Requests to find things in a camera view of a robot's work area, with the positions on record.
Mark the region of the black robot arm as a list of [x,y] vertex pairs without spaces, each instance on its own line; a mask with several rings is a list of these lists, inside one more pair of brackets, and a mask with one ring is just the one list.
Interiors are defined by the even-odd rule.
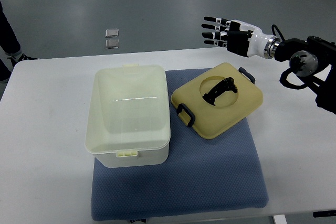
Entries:
[[310,88],[316,94],[317,106],[335,113],[335,42],[316,36],[285,40],[275,24],[271,30],[281,39],[272,45],[271,55],[279,62],[289,62],[280,83],[294,90]]

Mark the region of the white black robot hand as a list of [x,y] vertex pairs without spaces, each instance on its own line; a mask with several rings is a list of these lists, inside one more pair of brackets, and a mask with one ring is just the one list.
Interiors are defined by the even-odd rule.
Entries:
[[261,28],[240,20],[209,16],[205,16],[204,20],[207,23],[201,27],[210,30],[202,33],[204,43],[226,48],[239,56],[271,59],[274,57],[272,46],[280,43],[279,37],[264,34]]

